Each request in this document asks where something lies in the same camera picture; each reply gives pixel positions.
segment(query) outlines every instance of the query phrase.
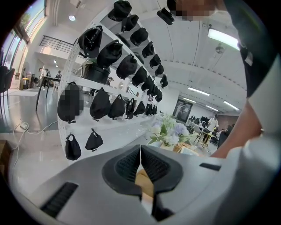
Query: brown wall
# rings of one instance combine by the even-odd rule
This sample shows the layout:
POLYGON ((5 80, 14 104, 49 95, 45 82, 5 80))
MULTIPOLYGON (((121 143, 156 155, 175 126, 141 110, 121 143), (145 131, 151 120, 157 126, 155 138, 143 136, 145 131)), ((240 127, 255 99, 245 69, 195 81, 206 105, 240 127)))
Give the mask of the brown wall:
POLYGON ((233 123, 236 123, 237 119, 238 119, 238 116, 218 115, 219 131, 221 131, 221 129, 227 129, 228 125, 232 126, 233 123))

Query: flower arrangement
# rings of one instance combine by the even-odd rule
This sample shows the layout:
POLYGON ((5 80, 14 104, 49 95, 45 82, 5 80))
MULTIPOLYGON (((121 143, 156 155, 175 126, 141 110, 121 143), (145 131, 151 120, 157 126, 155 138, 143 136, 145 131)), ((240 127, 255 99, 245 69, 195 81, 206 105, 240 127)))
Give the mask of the flower arrangement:
POLYGON ((184 124, 177 123, 171 116, 163 116, 161 121, 152 125, 150 131, 155 136, 151 137, 149 144, 163 142, 164 146, 185 142, 193 136, 189 134, 184 124))

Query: recessed light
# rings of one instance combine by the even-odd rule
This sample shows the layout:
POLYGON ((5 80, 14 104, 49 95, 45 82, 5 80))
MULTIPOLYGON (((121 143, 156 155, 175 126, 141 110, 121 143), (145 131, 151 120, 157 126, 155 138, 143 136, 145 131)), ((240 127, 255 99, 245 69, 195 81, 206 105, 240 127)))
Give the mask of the recessed light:
POLYGON ((75 16, 72 16, 72 15, 69 16, 69 19, 70 19, 71 21, 75 21, 75 20, 76 20, 75 16))
POLYGON ((214 108, 212 108, 212 107, 210 107, 210 106, 208 106, 208 105, 206 105, 206 107, 208 107, 209 109, 212 109, 212 110, 215 110, 216 112, 218 112, 217 109, 214 109, 214 108))
POLYGON ((234 108, 235 110, 239 111, 240 109, 236 108, 234 105, 228 103, 227 101, 224 101, 225 104, 229 105, 230 107, 234 108))
POLYGON ((237 45, 238 40, 232 36, 229 36, 226 33, 222 33, 214 29, 209 29, 208 37, 223 42, 225 44, 228 44, 229 46, 232 46, 237 50, 240 50, 237 45))
POLYGON ((191 91, 196 91, 196 92, 198 92, 198 93, 201 93, 201 94, 204 94, 204 95, 210 96, 208 93, 205 93, 205 92, 203 92, 203 91, 196 90, 196 89, 191 88, 191 87, 189 87, 188 89, 189 89, 189 90, 191 90, 191 91))
POLYGON ((184 100, 187 100, 187 101, 190 101, 190 102, 194 102, 194 103, 196 103, 195 101, 190 100, 190 99, 188 99, 188 98, 184 98, 184 100))

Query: table leg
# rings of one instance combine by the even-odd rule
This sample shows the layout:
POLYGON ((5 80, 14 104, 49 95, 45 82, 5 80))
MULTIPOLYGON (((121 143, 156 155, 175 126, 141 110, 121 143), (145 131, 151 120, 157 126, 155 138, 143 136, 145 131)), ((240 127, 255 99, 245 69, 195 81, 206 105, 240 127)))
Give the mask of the table leg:
POLYGON ((49 80, 49 82, 48 82, 48 88, 47 88, 47 93, 46 93, 46 99, 47 99, 47 95, 48 95, 48 91, 49 91, 49 86, 50 86, 50 80, 49 80))
POLYGON ((39 88, 38 95, 37 95, 37 100, 36 100, 36 108, 35 108, 35 112, 37 112, 38 100, 39 100, 39 96, 40 96, 41 88, 42 88, 42 86, 43 86, 43 83, 44 83, 44 82, 45 82, 45 77, 43 77, 42 82, 41 82, 41 84, 40 84, 40 88, 39 88))

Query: forearm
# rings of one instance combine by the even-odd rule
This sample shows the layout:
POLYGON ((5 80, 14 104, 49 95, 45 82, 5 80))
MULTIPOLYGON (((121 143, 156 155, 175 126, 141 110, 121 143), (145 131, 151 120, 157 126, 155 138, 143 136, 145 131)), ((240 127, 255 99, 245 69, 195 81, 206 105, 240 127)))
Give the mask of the forearm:
POLYGON ((261 125, 248 100, 226 141, 211 155, 216 158, 226 158, 228 152, 260 135, 261 125))

